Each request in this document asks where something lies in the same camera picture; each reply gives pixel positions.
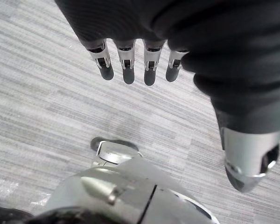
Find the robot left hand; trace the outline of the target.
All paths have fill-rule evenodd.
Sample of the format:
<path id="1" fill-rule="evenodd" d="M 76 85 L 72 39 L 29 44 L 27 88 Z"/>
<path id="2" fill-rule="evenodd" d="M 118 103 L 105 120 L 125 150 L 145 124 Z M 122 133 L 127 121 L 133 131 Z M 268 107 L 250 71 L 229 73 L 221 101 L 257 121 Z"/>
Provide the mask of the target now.
<path id="1" fill-rule="evenodd" d="M 101 76 L 114 76 L 106 40 L 117 47 L 125 83 L 134 82 L 134 45 L 144 43 L 151 86 L 165 43 L 169 82 L 194 73 L 210 97 L 239 192 L 251 191 L 275 165 L 280 147 L 280 0 L 58 0 L 56 4 Z"/>

